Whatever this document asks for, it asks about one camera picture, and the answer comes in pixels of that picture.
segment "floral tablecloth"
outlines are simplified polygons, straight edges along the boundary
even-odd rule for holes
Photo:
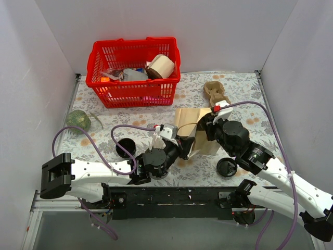
[[[93,113],[103,123],[91,117],[92,125],[89,134],[109,162],[121,161],[116,154],[115,144],[110,137],[111,129],[118,124],[133,124],[152,128],[155,124],[172,123],[177,108],[209,107],[208,100],[203,95],[203,85],[207,81],[218,80],[225,88],[231,103],[240,101],[256,101],[264,104],[264,99],[254,73],[184,73],[177,85],[173,105],[162,107],[140,107],[107,109],[101,103],[95,92],[85,84],[85,77],[81,78],[76,94],[73,110],[80,109],[88,115]],[[268,119],[260,107],[243,105],[235,107],[230,120],[237,120],[250,131],[251,140],[267,147],[281,159],[277,142]],[[151,141],[153,132],[119,128],[115,130],[116,139],[130,137],[136,142],[136,155],[144,152]],[[99,156],[85,135],[73,134],[66,131],[61,142],[60,153],[68,152],[73,158],[101,162]],[[215,156],[196,155],[188,161],[178,159],[169,170],[169,175],[163,180],[152,180],[145,186],[238,186],[243,179],[250,179],[260,185],[271,185],[267,181],[255,177],[253,174],[238,168],[231,178],[217,174],[218,160],[227,157],[220,149]]]

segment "white wall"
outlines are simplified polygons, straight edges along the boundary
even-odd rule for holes
[[[75,75],[34,0],[0,1],[0,249],[20,249]]]
[[[262,69],[297,0],[36,0],[74,72],[93,43],[174,36],[182,72]]]
[[[264,89],[292,168],[331,194],[332,27],[332,1],[299,0],[262,70]]]

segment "black lid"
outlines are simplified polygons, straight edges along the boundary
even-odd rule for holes
[[[231,158],[223,158],[217,163],[216,169],[220,175],[231,177],[237,172],[237,164]]]
[[[130,138],[123,138],[118,142],[122,147],[124,147],[128,152],[130,152],[132,155],[135,154],[136,152],[136,145],[135,142],[130,139]],[[116,151],[117,154],[124,159],[128,159],[130,156],[124,152],[124,150],[122,150],[121,148],[119,148],[116,145]]]

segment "paper bag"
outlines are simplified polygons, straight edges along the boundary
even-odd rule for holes
[[[217,141],[207,141],[205,131],[197,131],[197,123],[203,116],[211,111],[211,108],[176,109],[173,123],[179,128],[177,135],[194,136],[196,139],[189,157],[194,156],[195,154],[215,155],[220,148]]]

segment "green ball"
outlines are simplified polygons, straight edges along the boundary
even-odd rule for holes
[[[92,121],[90,121],[88,115],[82,110],[74,110],[67,115],[66,118],[67,126],[77,126],[88,132]],[[71,129],[73,133],[83,134],[82,131],[78,129]]]

